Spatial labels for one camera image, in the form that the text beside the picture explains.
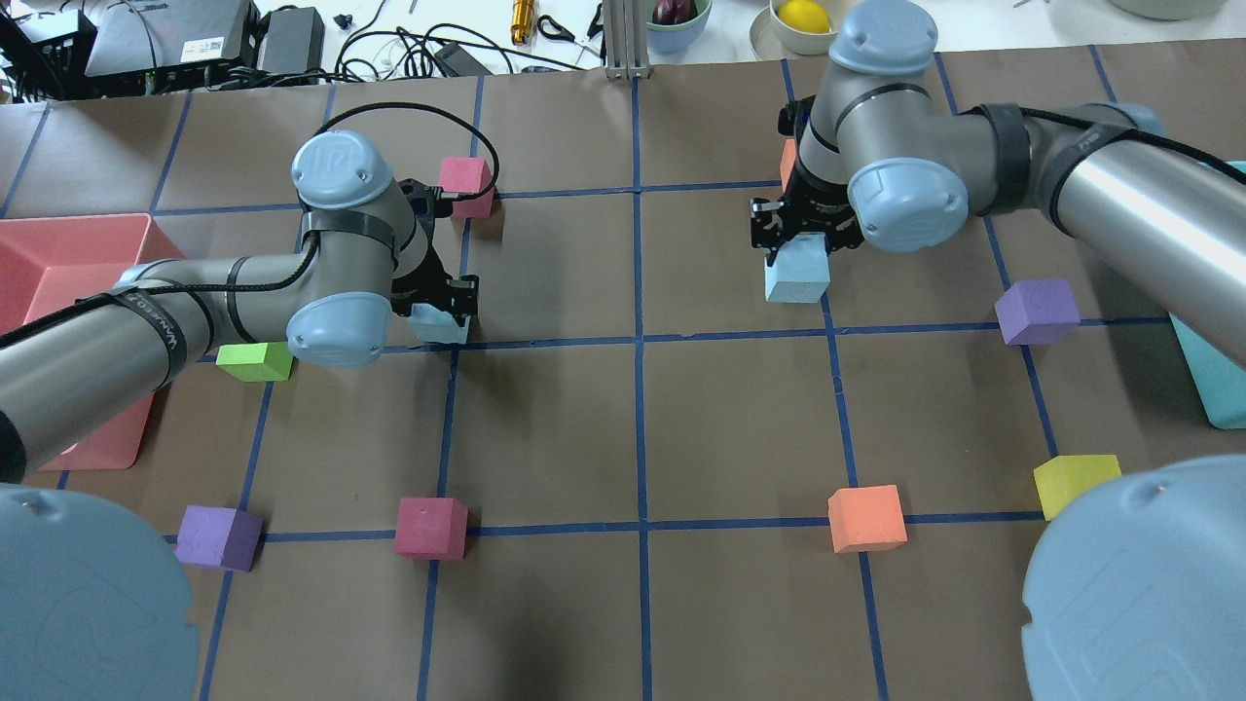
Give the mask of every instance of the orange cube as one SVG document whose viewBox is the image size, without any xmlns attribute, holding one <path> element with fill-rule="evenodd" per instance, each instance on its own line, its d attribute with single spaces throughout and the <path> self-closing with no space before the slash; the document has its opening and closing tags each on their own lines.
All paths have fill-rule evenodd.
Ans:
<svg viewBox="0 0 1246 701">
<path fill-rule="evenodd" d="M 796 167 L 796 139 L 789 138 L 782 143 L 782 156 L 779 158 L 779 182 L 782 189 L 787 191 L 787 178 L 791 177 L 791 169 Z"/>
<path fill-rule="evenodd" d="M 908 542 L 895 484 L 844 488 L 826 506 L 836 553 L 891 550 Z"/>
</svg>

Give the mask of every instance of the yellow screwdriver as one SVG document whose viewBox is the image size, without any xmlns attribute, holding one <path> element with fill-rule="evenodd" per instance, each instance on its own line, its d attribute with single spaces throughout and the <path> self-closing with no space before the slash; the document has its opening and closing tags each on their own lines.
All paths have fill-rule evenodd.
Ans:
<svg viewBox="0 0 1246 701">
<path fill-rule="evenodd" d="M 536 0 L 515 0 L 515 15 L 511 17 L 511 44 L 523 46 L 532 35 L 532 16 L 536 15 Z"/>
</svg>

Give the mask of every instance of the yellow cube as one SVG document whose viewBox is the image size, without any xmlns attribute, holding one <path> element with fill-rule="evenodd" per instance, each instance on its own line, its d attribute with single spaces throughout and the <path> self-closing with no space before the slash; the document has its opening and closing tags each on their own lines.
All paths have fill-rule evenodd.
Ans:
<svg viewBox="0 0 1246 701">
<path fill-rule="evenodd" d="M 1060 456 L 1034 469 L 1043 518 L 1052 520 L 1090 488 L 1120 477 L 1115 456 Z"/>
</svg>

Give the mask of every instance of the robotic arm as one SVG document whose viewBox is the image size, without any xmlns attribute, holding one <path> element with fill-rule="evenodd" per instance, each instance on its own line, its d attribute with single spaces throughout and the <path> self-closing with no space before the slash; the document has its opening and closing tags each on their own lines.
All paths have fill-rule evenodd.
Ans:
<svg viewBox="0 0 1246 701">
<path fill-rule="evenodd" d="M 0 340 L 0 478 L 20 482 L 218 344 L 285 340 L 304 362 L 360 367 L 414 304 L 466 330 L 477 280 L 452 279 L 431 245 L 454 194 L 395 182 L 350 131 L 308 141 L 292 177 L 302 253 L 136 265 Z"/>
<path fill-rule="evenodd" d="M 922 85 L 937 36 L 906 0 L 849 14 L 816 98 L 780 115 L 797 158 L 778 202 L 753 200 L 766 264 L 801 233 L 827 253 L 912 252 L 971 213 L 1037 208 L 1246 366 L 1246 176 L 1158 136 L 1138 105 L 942 117 Z"/>
</svg>

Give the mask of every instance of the blue joint cap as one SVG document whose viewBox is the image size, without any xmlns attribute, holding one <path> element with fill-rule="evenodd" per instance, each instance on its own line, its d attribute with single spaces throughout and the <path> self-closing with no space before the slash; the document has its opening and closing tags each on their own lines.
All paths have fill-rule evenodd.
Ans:
<svg viewBox="0 0 1246 701">
<path fill-rule="evenodd" d="M 831 59 L 857 72 L 882 76 L 920 73 L 934 60 L 938 27 L 908 0 L 865 0 L 840 26 Z"/>
<path fill-rule="evenodd" d="M 299 148 L 290 177 L 299 197 L 312 207 L 348 209 L 385 192 L 394 169 L 364 134 L 329 131 Z"/>
<path fill-rule="evenodd" d="M 1168 129 L 1164 128 L 1164 122 L 1160 121 L 1160 116 L 1155 113 L 1146 105 L 1140 105 L 1138 102 L 1090 102 L 1091 105 L 1101 105 L 1104 107 L 1111 107 L 1121 115 L 1129 117 L 1129 121 L 1134 122 L 1134 126 L 1139 131 L 1145 131 L 1146 133 L 1154 133 L 1155 136 L 1168 137 Z"/>
<path fill-rule="evenodd" d="M 849 181 L 849 200 L 865 239 L 892 253 L 943 243 L 969 217 L 961 177 L 925 158 L 870 163 Z"/>
<path fill-rule="evenodd" d="M 290 354 L 329 369 L 361 369 L 381 357 L 392 309 L 374 291 L 341 291 L 303 306 L 285 325 Z"/>
</svg>

